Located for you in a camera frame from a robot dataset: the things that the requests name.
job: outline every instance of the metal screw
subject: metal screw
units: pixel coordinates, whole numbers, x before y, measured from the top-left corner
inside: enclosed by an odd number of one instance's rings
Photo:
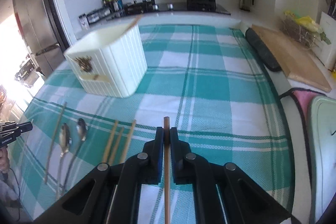
[[[98,166],[97,166],[97,169],[99,171],[105,171],[105,170],[107,170],[107,168],[109,168],[109,166],[106,163],[101,163],[101,164],[98,164]]]
[[[147,158],[148,158],[148,154],[145,153],[145,152],[141,152],[141,153],[138,154],[138,159],[140,159],[140,160],[145,160]]]
[[[188,153],[187,155],[185,155],[185,157],[188,160],[194,160],[196,158],[196,155],[194,153]]]
[[[230,171],[233,171],[236,169],[236,165],[232,162],[228,162],[226,165],[225,165],[226,169],[230,170]]]

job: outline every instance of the refrigerator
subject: refrigerator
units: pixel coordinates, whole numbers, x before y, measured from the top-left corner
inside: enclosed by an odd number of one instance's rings
[[[53,0],[13,0],[21,36],[35,66],[46,78],[65,60],[69,43]]]

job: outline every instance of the tablecloth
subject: tablecloth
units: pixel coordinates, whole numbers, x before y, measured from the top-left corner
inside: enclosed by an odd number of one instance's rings
[[[28,214],[34,219],[55,202],[58,138],[47,184],[43,176],[64,102],[62,122],[70,127],[72,144],[61,184],[79,142],[77,119],[83,118],[89,127],[67,190],[101,162],[115,120],[117,131],[125,127],[117,164],[134,119],[137,125],[127,157],[141,152],[156,127],[163,126],[163,117],[169,116],[170,125],[178,128],[179,138],[190,143],[194,153],[220,165],[234,162],[291,211],[294,167],[289,129],[273,83],[243,33],[202,25],[147,25],[139,30],[148,70],[134,95],[118,99],[87,94],[64,62],[28,106],[22,121],[34,119],[34,128],[9,147]],[[171,183],[171,223],[195,223],[194,215],[192,186]],[[164,222],[163,179],[160,185],[143,185],[138,222]]]

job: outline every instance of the hand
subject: hand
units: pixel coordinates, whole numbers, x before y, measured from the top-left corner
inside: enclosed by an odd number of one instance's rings
[[[0,171],[6,174],[9,172],[9,158],[7,148],[0,148]]]

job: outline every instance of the dish rack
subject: dish rack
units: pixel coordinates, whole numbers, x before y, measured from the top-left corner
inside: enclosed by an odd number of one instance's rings
[[[281,31],[295,41],[305,45],[307,49],[319,46],[320,39],[305,27],[297,24],[290,16],[285,16],[282,19]]]

